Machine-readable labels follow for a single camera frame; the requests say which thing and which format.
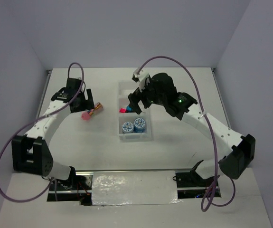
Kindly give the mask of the pink capped pencil tube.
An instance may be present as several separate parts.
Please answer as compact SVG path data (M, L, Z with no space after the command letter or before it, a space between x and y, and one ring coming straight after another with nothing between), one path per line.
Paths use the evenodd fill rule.
M103 111L103 105L101 103L96 103L94 106L94 109L84 111L81 115L81 118L87 121L102 111Z

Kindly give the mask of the pink cap black highlighter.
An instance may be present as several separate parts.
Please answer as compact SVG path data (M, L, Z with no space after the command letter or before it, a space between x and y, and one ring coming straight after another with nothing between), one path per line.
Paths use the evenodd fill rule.
M119 113L126 113L126 109L121 108L121 109L119 110Z

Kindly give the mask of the blue round jar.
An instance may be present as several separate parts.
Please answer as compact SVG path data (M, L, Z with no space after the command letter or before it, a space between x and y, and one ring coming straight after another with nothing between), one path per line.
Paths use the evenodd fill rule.
M122 133L133 133L134 131L134 125L132 122L124 122L122 124Z
M136 118L133 122L134 125L134 131L136 133L142 133L146 129L146 121L143 118Z

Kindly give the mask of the blue cap black highlighter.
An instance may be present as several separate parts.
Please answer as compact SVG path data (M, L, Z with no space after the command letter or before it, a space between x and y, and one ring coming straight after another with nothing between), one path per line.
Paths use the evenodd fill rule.
M133 109L129 106L126 107L126 112L127 113L133 113Z

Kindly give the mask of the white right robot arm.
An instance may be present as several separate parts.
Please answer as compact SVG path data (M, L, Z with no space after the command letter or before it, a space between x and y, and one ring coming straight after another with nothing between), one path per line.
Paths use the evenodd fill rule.
M170 116L189 124L213 143L217 157L195 164L191 174L194 185L203 185L215 174L237 180L254 159L255 138L252 135L244 136L204 111L191 95L177 91L168 74L134 74L132 80L138 83L135 91L128 95L134 112L142 112L139 103L145 109L151 105L163 106Z

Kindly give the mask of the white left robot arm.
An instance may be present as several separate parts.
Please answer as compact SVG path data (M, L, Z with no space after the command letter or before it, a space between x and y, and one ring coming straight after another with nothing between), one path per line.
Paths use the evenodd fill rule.
M12 139L15 171L54 178L68 190L77 185L75 168L56 162L49 144L67 116L94 108L91 90L83 91L79 88L81 85L84 85L81 79L68 78L66 86L51 97L44 118L37 121L23 136L16 135Z

